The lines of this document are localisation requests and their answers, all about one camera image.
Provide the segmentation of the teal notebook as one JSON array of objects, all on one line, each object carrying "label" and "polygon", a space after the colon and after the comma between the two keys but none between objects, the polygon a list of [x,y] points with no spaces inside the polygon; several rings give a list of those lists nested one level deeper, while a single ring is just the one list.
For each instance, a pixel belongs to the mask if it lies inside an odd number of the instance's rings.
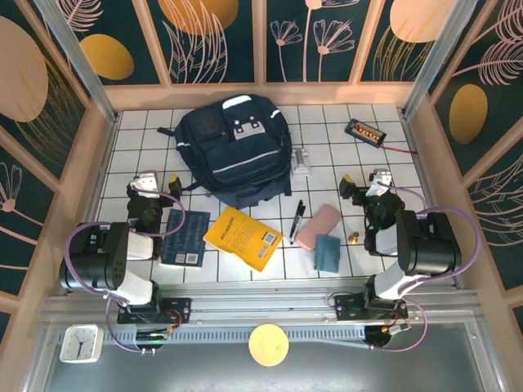
[{"label": "teal notebook", "polygon": [[337,274],[339,271],[341,239],[330,235],[317,235],[314,252],[314,269]]}]

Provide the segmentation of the pink pencil case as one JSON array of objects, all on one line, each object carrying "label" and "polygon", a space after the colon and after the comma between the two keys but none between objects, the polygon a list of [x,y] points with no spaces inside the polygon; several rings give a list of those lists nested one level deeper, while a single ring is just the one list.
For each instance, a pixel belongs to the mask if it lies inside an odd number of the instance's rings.
[{"label": "pink pencil case", "polygon": [[316,237],[329,234],[341,219],[342,215],[338,209],[324,204],[297,233],[295,243],[306,251],[313,251]]}]

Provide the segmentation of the navy blue backpack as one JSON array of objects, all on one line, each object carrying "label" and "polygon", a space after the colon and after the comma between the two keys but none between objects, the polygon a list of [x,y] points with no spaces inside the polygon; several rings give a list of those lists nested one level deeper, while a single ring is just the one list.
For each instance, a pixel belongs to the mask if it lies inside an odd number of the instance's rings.
[{"label": "navy blue backpack", "polygon": [[264,96],[240,94],[185,114],[173,129],[176,149],[199,187],[224,204],[255,207],[292,193],[293,144],[281,111]]}]

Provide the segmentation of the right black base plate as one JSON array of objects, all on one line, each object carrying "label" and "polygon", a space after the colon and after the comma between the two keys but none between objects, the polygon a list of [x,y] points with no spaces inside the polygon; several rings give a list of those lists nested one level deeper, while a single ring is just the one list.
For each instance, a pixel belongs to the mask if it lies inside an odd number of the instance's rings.
[{"label": "right black base plate", "polygon": [[404,301],[367,298],[363,293],[336,295],[334,309],[338,321],[381,321],[409,317]]}]

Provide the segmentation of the black battery charger box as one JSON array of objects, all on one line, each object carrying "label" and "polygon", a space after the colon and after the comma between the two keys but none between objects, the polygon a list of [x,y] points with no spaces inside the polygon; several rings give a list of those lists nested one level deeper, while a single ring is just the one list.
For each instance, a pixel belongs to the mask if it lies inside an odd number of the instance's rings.
[{"label": "black battery charger box", "polygon": [[353,118],[345,128],[345,133],[353,136],[357,140],[373,146],[374,148],[381,148],[387,134],[379,131],[375,127],[371,127],[355,118]]}]

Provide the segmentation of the dark blue book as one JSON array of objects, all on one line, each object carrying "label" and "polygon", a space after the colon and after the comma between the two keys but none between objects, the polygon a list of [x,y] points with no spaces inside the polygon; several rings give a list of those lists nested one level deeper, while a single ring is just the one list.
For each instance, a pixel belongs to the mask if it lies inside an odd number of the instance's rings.
[{"label": "dark blue book", "polygon": [[209,212],[186,211],[181,228],[163,239],[160,263],[167,266],[201,267],[205,253]]}]

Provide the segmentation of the aluminium frame post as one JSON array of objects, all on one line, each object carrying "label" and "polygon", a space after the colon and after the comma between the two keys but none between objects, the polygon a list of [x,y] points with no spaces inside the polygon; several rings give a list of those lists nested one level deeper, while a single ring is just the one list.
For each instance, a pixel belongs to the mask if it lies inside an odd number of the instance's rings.
[{"label": "aluminium frame post", "polygon": [[434,82],[436,75],[471,19],[477,1],[457,0],[454,4],[401,109],[402,120],[409,121],[416,114],[420,104],[426,97],[429,87]]},{"label": "aluminium frame post", "polygon": [[107,121],[115,124],[118,112],[111,104],[100,79],[89,64],[77,37],[67,24],[55,0],[34,0],[34,2],[41,15],[46,19],[56,40],[69,56],[72,66],[78,72],[78,76],[91,94],[92,99]]}]

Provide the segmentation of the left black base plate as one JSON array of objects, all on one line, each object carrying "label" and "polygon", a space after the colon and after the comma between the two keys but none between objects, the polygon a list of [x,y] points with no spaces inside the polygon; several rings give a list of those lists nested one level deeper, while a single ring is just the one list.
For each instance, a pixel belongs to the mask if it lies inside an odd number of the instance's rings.
[{"label": "left black base plate", "polygon": [[120,307],[117,315],[117,324],[176,324],[190,321],[190,298],[163,298],[160,302],[151,302],[146,305],[131,305]]}]

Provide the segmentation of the white alarm clock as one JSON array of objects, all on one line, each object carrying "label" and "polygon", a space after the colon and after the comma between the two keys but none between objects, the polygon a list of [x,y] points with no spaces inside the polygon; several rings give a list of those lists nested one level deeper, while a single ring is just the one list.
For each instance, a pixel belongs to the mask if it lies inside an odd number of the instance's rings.
[{"label": "white alarm clock", "polygon": [[104,330],[97,324],[75,324],[65,330],[60,349],[62,363],[94,363],[101,356]]}]

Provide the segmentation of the long black pen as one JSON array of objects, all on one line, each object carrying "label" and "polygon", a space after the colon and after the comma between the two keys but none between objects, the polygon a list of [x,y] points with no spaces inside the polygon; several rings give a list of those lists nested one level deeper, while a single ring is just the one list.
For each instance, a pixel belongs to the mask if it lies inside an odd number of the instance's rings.
[{"label": "long black pen", "polygon": [[290,233],[289,233],[289,236],[288,236],[289,243],[291,245],[293,245],[293,243],[294,243],[294,238],[295,238],[295,234],[296,234],[296,231],[297,231],[297,226],[298,226],[298,223],[302,219],[303,212],[305,211],[305,207],[306,206],[304,205],[304,202],[302,200],[300,200],[298,205],[297,205],[297,210],[296,210],[295,216],[293,218],[293,223],[292,223],[291,230],[290,230]]}]

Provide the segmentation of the aluminium mounting rail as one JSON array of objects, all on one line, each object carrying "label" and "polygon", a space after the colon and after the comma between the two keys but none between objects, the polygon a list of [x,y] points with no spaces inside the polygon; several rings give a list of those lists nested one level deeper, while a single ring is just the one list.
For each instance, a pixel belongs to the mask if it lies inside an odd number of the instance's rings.
[{"label": "aluminium mounting rail", "polygon": [[[282,326],[335,323],[331,307],[334,292],[358,292],[362,278],[308,278],[273,281],[184,283],[164,287],[167,297],[189,297],[191,327],[243,327],[261,323]],[[479,297],[474,290],[459,290],[448,285],[416,288],[408,299],[420,304],[409,307],[413,324],[461,323],[484,320]],[[42,325],[69,326],[75,323],[105,324],[107,315],[115,316],[117,306],[86,292],[51,296],[44,302],[38,321]]]}]

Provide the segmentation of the yellow book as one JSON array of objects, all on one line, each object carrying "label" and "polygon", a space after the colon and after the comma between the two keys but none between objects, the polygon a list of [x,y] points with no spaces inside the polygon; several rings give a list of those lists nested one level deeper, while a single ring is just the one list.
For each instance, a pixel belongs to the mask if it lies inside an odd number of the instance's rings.
[{"label": "yellow book", "polygon": [[227,207],[203,236],[203,240],[262,272],[283,237],[279,231],[240,210]]}]

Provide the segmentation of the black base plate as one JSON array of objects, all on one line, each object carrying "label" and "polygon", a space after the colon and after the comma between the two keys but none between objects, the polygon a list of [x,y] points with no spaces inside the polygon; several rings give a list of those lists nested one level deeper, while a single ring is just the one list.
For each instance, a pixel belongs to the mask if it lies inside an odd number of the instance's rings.
[{"label": "black base plate", "polygon": [[131,305],[120,307],[117,315],[117,324],[176,324],[190,321],[190,298],[163,298],[160,302],[151,302],[146,305]]},{"label": "black base plate", "polygon": [[367,298],[363,293],[336,295],[334,309],[338,321],[381,321],[409,317],[404,301]]}]

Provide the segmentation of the round cork disc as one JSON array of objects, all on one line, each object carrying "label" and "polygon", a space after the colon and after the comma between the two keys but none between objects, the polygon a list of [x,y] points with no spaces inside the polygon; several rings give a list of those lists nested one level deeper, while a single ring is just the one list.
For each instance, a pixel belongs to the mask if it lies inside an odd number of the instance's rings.
[{"label": "round cork disc", "polygon": [[248,349],[258,364],[270,368],[286,359],[289,340],[281,327],[266,323],[253,330],[248,339]]}]

